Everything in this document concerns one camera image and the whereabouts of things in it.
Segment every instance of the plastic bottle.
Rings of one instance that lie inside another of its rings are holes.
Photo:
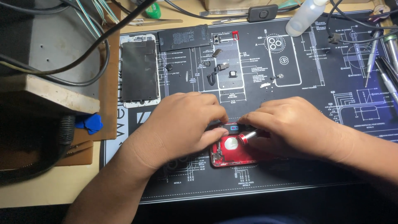
[[[305,0],[286,25],[289,36],[298,37],[324,12],[328,0]]]

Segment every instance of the wooden desk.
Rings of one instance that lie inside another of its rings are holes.
[[[127,8],[132,9],[132,4],[129,0],[119,1]],[[376,4],[381,4],[381,1],[375,0]],[[163,19],[182,19],[184,22],[158,26],[127,26],[121,30],[121,33],[211,24],[213,21],[183,15],[165,2],[160,2],[159,4]],[[181,0],[176,1],[176,4],[195,14],[205,10],[202,3],[198,0]],[[332,6],[328,4],[325,12],[329,12],[331,8]],[[339,8],[343,11],[372,10],[374,3],[342,4]],[[287,12],[278,14],[277,17],[289,17],[293,14],[294,12]],[[93,163],[91,165],[55,167],[38,178],[0,187],[0,208],[72,203],[79,192],[99,171],[99,147],[100,143],[95,142]]]

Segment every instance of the sim tray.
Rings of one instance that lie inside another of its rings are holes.
[[[239,40],[239,34],[238,34],[238,32],[239,32],[239,31],[232,31],[232,38],[233,38],[234,40]]]

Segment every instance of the red phone housing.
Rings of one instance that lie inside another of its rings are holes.
[[[219,141],[210,146],[210,160],[214,167],[245,165],[277,158],[274,154],[258,150],[249,145],[243,145],[241,141],[236,139],[241,132],[254,131],[255,128],[251,126],[238,123],[225,123],[215,125],[212,129],[213,128],[226,128],[230,132],[228,136],[222,137]],[[269,137],[269,133],[264,132],[261,137]],[[233,149],[228,149],[228,147],[225,146],[227,141],[234,143]]]

